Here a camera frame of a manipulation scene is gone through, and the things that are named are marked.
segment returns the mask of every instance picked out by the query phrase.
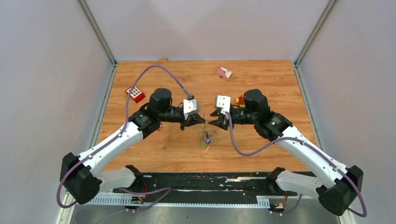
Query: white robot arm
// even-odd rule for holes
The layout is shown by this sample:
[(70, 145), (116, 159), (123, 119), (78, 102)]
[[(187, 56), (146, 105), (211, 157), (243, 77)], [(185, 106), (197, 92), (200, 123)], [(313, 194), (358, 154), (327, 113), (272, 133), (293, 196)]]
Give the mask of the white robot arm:
[[(328, 211), (338, 216), (342, 215), (357, 197), (357, 192), (340, 171), (354, 182), (360, 192), (363, 179), (362, 170), (357, 166), (349, 168), (322, 152), (304, 137), (289, 120), (279, 113), (272, 112), (268, 106), (267, 98), (260, 90), (245, 92), (244, 100), (245, 107), (234, 107), (231, 105), (230, 97), (217, 96), (214, 104), (216, 110), (211, 116), (218, 117), (218, 119), (210, 121), (209, 124), (225, 130), (228, 130), (229, 126), (233, 128), (234, 124), (254, 125), (260, 136), (286, 149), (316, 176), (300, 175), (283, 168), (276, 168), (267, 178), (273, 180), (281, 190), (318, 198)], [(233, 146), (238, 153), (244, 156), (254, 155), (267, 147), (264, 146), (256, 152), (244, 154), (238, 150), (234, 141)]]
[[(169, 90), (157, 89), (150, 96), (149, 102), (129, 117), (122, 133), (120, 128), (95, 147), (77, 156), (69, 153), (63, 158), (60, 180), (73, 166), (88, 157), (69, 174), (63, 184), (79, 204), (89, 202), (99, 192), (127, 188), (134, 183), (138, 171), (132, 165), (111, 171), (103, 171), (103, 168), (123, 151), (156, 131), (161, 121), (180, 123), (181, 130), (184, 130), (184, 127), (205, 123), (205, 120), (198, 115), (198, 102), (194, 96), (185, 99), (183, 107), (172, 106), (171, 98)], [(91, 155), (103, 146), (105, 147), (98, 153)]]

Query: white wall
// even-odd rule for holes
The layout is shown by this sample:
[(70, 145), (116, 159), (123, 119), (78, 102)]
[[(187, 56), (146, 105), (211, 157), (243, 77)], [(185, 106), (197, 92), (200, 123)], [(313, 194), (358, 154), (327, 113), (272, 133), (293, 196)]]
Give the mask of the white wall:
[(87, 0), (117, 60), (295, 60), (328, 0)]
[(394, 0), (340, 0), (302, 64), (325, 151), (364, 172), (358, 224), (396, 220), (395, 12)]
[(62, 157), (88, 147), (110, 73), (77, 1), (0, 2), (0, 223), (55, 222)]

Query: metal frame edge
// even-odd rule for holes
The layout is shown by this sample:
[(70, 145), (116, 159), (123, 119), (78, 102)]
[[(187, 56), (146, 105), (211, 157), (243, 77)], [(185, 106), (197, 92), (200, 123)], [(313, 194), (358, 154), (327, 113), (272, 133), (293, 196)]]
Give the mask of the metal frame edge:
[[(73, 196), (66, 193), (63, 198), (63, 204), (71, 204), (73, 202)], [(55, 224), (69, 224), (71, 217), (73, 216), (74, 206), (68, 209), (60, 209)]]
[(100, 45), (102, 46), (103, 50), (106, 53), (107, 58), (109, 59), (110, 63), (115, 66), (117, 64), (117, 61), (115, 60), (110, 47), (108, 46), (102, 32), (99, 29), (98, 24), (95, 21), (95, 18), (92, 15), (92, 12), (90, 11), (88, 4), (85, 0), (77, 0), (79, 3), (81, 10), (84, 12), (84, 15), (86, 16), (89, 24), (91, 25), (91, 28), (93, 32), (95, 33), (96, 37), (98, 38), (98, 41)]
[(296, 62), (295, 62), (296, 66), (301, 64), (306, 53), (308, 52), (309, 48), (311, 47), (313, 41), (315, 40), (316, 36), (318, 35), (320, 29), (322, 28), (324, 22), (326, 21), (328, 15), (333, 10), (336, 3), (337, 3), (337, 0), (329, 0), (329, 2), (327, 3), (325, 9), (323, 10), (322, 14), (319, 17), (318, 22), (316, 23), (315, 27), (313, 28), (310, 36), (308, 37), (307, 41), (305, 42), (305, 45), (303, 46), (303, 49), (301, 50), (300, 54), (298, 55), (298, 57), (296, 59)]
[(100, 130), (102, 128), (103, 118), (105, 116), (107, 104), (109, 102), (110, 92), (111, 92), (111, 89), (113, 87), (113, 82), (114, 82), (114, 78), (115, 78), (115, 73), (117, 71), (117, 67), (118, 67), (117, 64), (115, 64), (113, 66), (112, 73), (111, 73), (111, 75), (109, 77), (109, 81), (107, 83), (105, 95), (104, 95), (103, 101), (102, 101), (102, 106), (100, 107), (99, 116), (98, 116), (98, 119), (96, 121), (95, 129), (93, 131), (92, 139), (91, 139), (91, 143), (90, 143), (89, 147), (95, 146), (97, 144), (97, 142), (98, 142)]
[(354, 215), (350, 211), (345, 211), (345, 213), (339, 217), (341, 224), (356, 224)]
[(304, 82), (304, 78), (302, 78), (302, 75), (301, 75), (300, 66), (293, 66), (293, 69), (294, 69), (294, 73), (296, 74), (298, 86), (300, 87), (301, 95), (304, 100), (305, 108), (307, 109), (308, 117), (310, 119), (310, 122), (311, 122), (311, 125), (313, 128), (313, 132), (315, 134), (316, 141), (318, 143), (319, 148), (321, 148), (323, 150), (322, 144), (320, 142), (320, 135), (318, 133), (318, 128), (316, 127), (316, 117), (312, 113), (311, 101), (309, 99), (308, 94), (305, 91), (305, 82)]

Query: purple cable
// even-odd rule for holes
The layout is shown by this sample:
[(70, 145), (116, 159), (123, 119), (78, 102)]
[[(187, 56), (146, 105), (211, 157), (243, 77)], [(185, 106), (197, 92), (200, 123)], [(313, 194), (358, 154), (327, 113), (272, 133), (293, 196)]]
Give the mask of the purple cable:
[[(154, 190), (154, 191), (150, 191), (150, 192), (137, 193), (137, 192), (129, 191), (129, 190), (125, 189), (125, 188), (119, 188), (119, 189), (122, 190), (122, 191), (124, 191), (124, 192), (126, 192), (126, 193), (133, 194), (133, 195), (141, 195), (141, 194), (152, 195), (152, 194), (156, 194), (156, 193), (159, 193), (159, 192), (161, 192), (161, 191), (164, 191), (164, 190), (168, 190), (167, 192), (165, 192), (164, 195), (162, 195), (160, 198), (158, 198), (155, 202), (153, 202), (153, 203), (151, 203), (150, 205), (148, 205), (148, 206), (146, 206), (146, 207), (143, 207), (143, 208), (141, 208), (141, 209), (133, 209), (133, 211), (143, 211), (143, 210), (146, 210), (146, 209), (151, 208), (152, 206), (154, 206), (155, 204), (157, 204), (160, 200), (162, 200), (165, 196), (167, 196), (167, 195), (170, 193), (170, 191), (172, 190), (170, 187), (165, 187), (165, 188), (161, 188), (161, 189)], [(127, 211), (128, 211), (128, 210), (125, 210), (125, 209), (120, 210), (120, 211), (116, 211), (116, 212), (114, 212), (114, 213), (112, 213), (112, 214), (110, 214), (110, 215), (104, 217), (103, 219), (101, 219), (101, 220), (95, 222), (94, 224), (101, 223), (101, 222), (105, 221), (106, 219), (108, 219), (108, 218), (110, 218), (110, 217), (113, 217), (113, 216), (115, 216), (115, 215), (118, 215), (118, 214), (120, 214), (120, 213), (122, 213), (122, 212), (127, 212)], [(76, 221), (76, 216), (75, 216), (75, 215), (73, 215), (73, 222), (74, 222), (74, 224), (78, 224), (77, 221)]]
[[(169, 71), (167, 68), (163, 67), (162, 65), (158, 65), (158, 64), (153, 64), (151, 66), (148, 66), (145, 70), (143, 70), (141, 72), (141, 74), (138, 76), (138, 78), (135, 80), (135, 82), (132, 84), (131, 90), (135, 87), (136, 83), (139, 81), (139, 79), (144, 75), (144, 73), (146, 73), (147, 70), (151, 69), (151, 68), (161, 68), (163, 69), (165, 72), (167, 72), (170, 76), (172, 76), (172, 78), (177, 82), (177, 84), (180, 86), (180, 88), (182, 88), (183, 92), (187, 95), (187, 98), (190, 98), (191, 95), (188, 93), (188, 91), (184, 88), (184, 86), (181, 84), (181, 82), (176, 78), (175, 75), (172, 74), (171, 71)], [(129, 94), (127, 96), (127, 103), (125, 105), (125, 123), (122, 126), (121, 131), (119, 132), (121, 135), (122, 133), (125, 131), (125, 129), (127, 128), (127, 124), (128, 124), (128, 104), (129, 104), (129, 98), (131, 95), (132, 91), (129, 91)], [(95, 154), (97, 154), (98, 152), (100, 152), (102, 149), (104, 149), (105, 147), (107, 147), (108, 145), (110, 145), (112, 142), (114, 142), (116, 139), (118, 138), (118, 135), (114, 136), (114, 138), (110, 139), (108, 142), (106, 142), (104, 145), (102, 145), (101, 147), (99, 147), (98, 149), (96, 149), (95, 151), (93, 151), (90, 155), (94, 156)], [(64, 182), (66, 181), (66, 179), (69, 177), (69, 175), (81, 164), (83, 164), (85, 161), (88, 160), (88, 156), (83, 158), (82, 160), (80, 160), (80, 162), (78, 162), (76, 165), (74, 165), (69, 171), (66, 172), (66, 174), (63, 176), (62, 180), (59, 183), (58, 189), (57, 189), (57, 203), (59, 205), (59, 207), (63, 208), (63, 209), (67, 209), (70, 208), (71, 206), (75, 205), (77, 203), (77, 201), (72, 202), (69, 205), (64, 205), (61, 202), (60, 199), (60, 195), (61, 195), (61, 190), (62, 190), (62, 186), (64, 184)]]
[(303, 195), (300, 195), (296, 205), (294, 205), (294, 207), (290, 211), (287, 211), (287, 212), (276, 212), (276, 211), (273, 211), (272, 213), (274, 213), (276, 215), (280, 215), (280, 214), (287, 215), (287, 214), (290, 214), (290, 213), (294, 212), (296, 210), (296, 208), (300, 205), (302, 198), (303, 198)]
[(355, 183), (351, 180), (351, 178), (349, 178), (344, 172), (342, 172), (340, 169), (337, 169), (337, 166), (336, 166), (330, 159), (328, 159), (326, 156), (324, 156), (319, 150), (317, 150), (315, 147), (313, 147), (312, 145), (310, 145), (310, 144), (308, 144), (308, 143), (306, 143), (306, 142), (304, 142), (304, 141), (302, 141), (302, 140), (300, 140), (300, 139), (296, 139), (296, 138), (292, 138), (292, 137), (282, 137), (282, 138), (278, 138), (278, 139), (275, 139), (275, 140), (271, 141), (271, 142), (268, 143), (267, 145), (264, 145), (263, 147), (261, 147), (260, 149), (254, 151), (254, 152), (252, 152), (252, 153), (248, 153), (248, 154), (243, 153), (243, 152), (241, 152), (241, 151), (238, 149), (238, 147), (237, 147), (236, 144), (235, 144), (234, 133), (233, 133), (233, 121), (232, 121), (232, 119), (231, 119), (231, 115), (230, 115), (230, 113), (228, 113), (228, 112), (226, 112), (226, 114), (227, 114), (227, 116), (229, 117), (229, 127), (230, 127), (231, 142), (232, 142), (232, 144), (233, 144), (234, 149), (235, 149), (240, 155), (243, 155), (243, 156), (255, 155), (255, 154), (261, 152), (262, 150), (266, 149), (266, 148), (269, 147), (270, 145), (273, 145), (273, 144), (275, 144), (275, 143), (277, 143), (277, 142), (279, 142), (279, 141), (282, 141), (282, 140), (293, 140), (293, 141), (299, 142), (300, 144), (305, 145), (305, 146), (307, 146), (309, 149), (313, 150), (316, 154), (318, 154), (318, 155), (319, 155), (320, 157), (322, 157), (326, 162), (328, 162), (328, 163), (330, 164), (330, 166), (332, 166), (334, 169), (336, 169), (337, 172), (339, 172), (339, 173), (349, 182), (349, 184), (352, 186), (352, 188), (355, 190), (355, 192), (356, 192), (356, 194), (357, 194), (357, 196), (358, 196), (358, 198), (359, 198), (359, 200), (360, 200), (361, 207), (362, 207), (362, 209), (363, 209), (363, 213), (358, 213), (358, 212), (356, 212), (355, 210), (353, 210), (353, 209), (351, 209), (351, 208), (347, 208), (347, 210), (351, 211), (352, 213), (354, 213), (355, 215), (360, 216), (360, 217), (366, 217), (366, 216), (367, 216), (366, 204), (364, 203), (363, 196), (361, 195), (361, 193), (360, 193), (358, 187), (356, 186), (356, 184), (355, 184)]
[(141, 209), (134, 209), (134, 211), (143, 211), (143, 210), (146, 210), (146, 209), (149, 209), (149, 208), (153, 207), (153, 206), (154, 206), (155, 204), (157, 204), (160, 200), (162, 200), (165, 196), (167, 196), (167, 195), (170, 193), (170, 191), (172, 190), (172, 188), (170, 188), (170, 187), (165, 187), (165, 188), (161, 188), (161, 189), (154, 190), (154, 191), (150, 191), (150, 192), (136, 193), (136, 192), (133, 192), (133, 191), (129, 191), (129, 190), (127, 190), (127, 189), (124, 189), (124, 188), (119, 188), (119, 189), (122, 190), (122, 191), (124, 191), (124, 192), (127, 192), (127, 193), (129, 193), (129, 194), (133, 194), (133, 195), (141, 195), (141, 194), (152, 195), (152, 194), (156, 194), (156, 193), (159, 193), (159, 192), (161, 192), (161, 191), (164, 191), (164, 190), (168, 190), (167, 192), (165, 192), (164, 195), (162, 195), (160, 198), (158, 198), (155, 202), (151, 203), (150, 205), (148, 205), (148, 206), (146, 206), (146, 207), (144, 207), (144, 208), (141, 208)]

